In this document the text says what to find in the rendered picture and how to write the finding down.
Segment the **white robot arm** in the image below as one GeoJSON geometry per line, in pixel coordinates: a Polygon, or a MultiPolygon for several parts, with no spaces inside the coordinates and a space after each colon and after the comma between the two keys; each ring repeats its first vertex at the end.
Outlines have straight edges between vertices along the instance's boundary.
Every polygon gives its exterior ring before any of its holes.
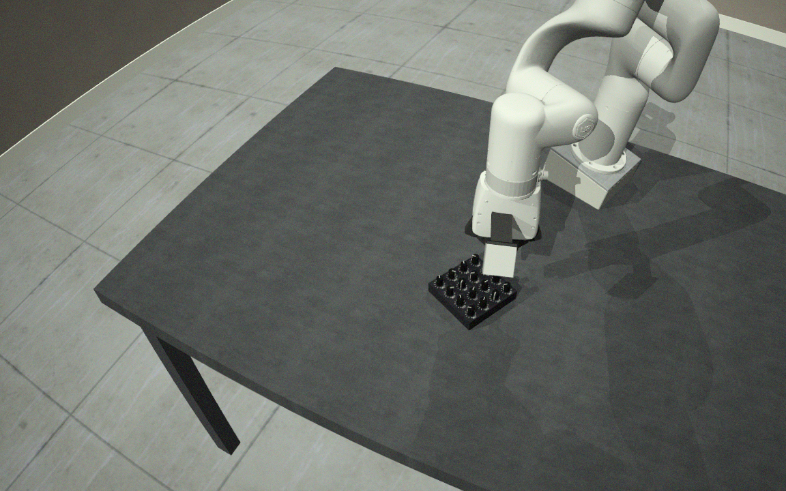
{"type": "MultiPolygon", "coordinates": [[[[718,12],[707,0],[576,0],[527,39],[506,94],[492,106],[487,185],[511,198],[533,192],[549,176],[540,170],[542,150],[566,144],[588,170],[623,170],[623,149],[650,88],[667,102],[685,100],[701,77],[718,26],[718,12]],[[563,47],[587,37],[612,38],[594,103],[548,73],[563,47]]],[[[513,278],[516,248],[512,214],[492,211],[482,273],[513,278]]]]}

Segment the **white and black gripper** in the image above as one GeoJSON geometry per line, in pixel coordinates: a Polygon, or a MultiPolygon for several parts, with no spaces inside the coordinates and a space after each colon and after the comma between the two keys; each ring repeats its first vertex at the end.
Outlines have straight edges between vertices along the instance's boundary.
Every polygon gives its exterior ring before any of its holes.
{"type": "Polygon", "coordinates": [[[492,211],[498,213],[512,214],[512,242],[517,243],[518,248],[528,243],[542,239],[542,231],[539,227],[540,218],[540,199],[542,199],[542,184],[533,192],[511,198],[490,188],[482,172],[478,178],[474,205],[472,206],[472,217],[465,226],[465,234],[477,237],[483,244],[486,239],[491,240],[492,211]],[[533,206],[532,206],[533,204],[533,206]]]}

